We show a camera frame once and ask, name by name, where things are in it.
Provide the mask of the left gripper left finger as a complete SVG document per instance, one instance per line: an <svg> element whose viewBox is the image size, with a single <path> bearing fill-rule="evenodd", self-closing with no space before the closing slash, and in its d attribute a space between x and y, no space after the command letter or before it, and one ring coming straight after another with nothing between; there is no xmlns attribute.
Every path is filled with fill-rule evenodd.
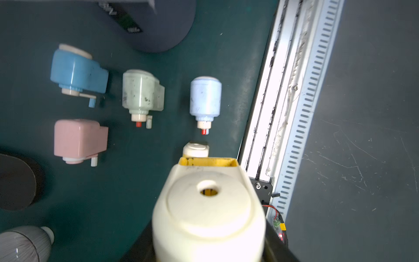
<svg viewBox="0 0 419 262"><path fill-rule="evenodd" d="M154 262L152 223L149 222L120 262Z"/></svg>

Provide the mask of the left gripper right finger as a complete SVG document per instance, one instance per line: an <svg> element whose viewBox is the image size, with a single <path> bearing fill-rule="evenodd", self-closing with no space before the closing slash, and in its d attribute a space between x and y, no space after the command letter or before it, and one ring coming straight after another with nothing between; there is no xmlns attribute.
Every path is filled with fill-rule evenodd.
<svg viewBox="0 0 419 262"><path fill-rule="evenodd" d="M266 225L264 262L299 262L269 224Z"/></svg>

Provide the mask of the pink pencil sharpener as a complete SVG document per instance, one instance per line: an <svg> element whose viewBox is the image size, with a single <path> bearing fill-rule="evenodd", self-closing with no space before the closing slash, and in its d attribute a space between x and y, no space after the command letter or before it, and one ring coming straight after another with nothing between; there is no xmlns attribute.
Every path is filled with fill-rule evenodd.
<svg viewBox="0 0 419 262"><path fill-rule="evenodd" d="M98 165L99 154L108 147L109 128L93 120L58 120L54 126L54 155L66 164L91 161Z"/></svg>

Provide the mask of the green pencil sharpener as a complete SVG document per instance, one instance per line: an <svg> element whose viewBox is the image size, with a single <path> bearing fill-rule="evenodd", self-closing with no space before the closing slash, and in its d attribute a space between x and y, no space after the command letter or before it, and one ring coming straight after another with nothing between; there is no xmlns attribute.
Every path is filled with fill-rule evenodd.
<svg viewBox="0 0 419 262"><path fill-rule="evenodd" d="M147 129L152 128L153 116L150 111L163 111L165 87L151 73L130 69L123 74L122 106L131 115L131 121Z"/></svg>

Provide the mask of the light blue pencil sharpener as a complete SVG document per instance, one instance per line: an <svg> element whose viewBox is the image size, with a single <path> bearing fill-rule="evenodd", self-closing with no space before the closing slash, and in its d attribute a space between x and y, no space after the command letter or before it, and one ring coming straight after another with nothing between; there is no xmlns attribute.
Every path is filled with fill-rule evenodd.
<svg viewBox="0 0 419 262"><path fill-rule="evenodd" d="M208 135L212 122L220 115L222 83L211 76L200 76L191 82L189 113L195 117L202 135Z"/></svg>

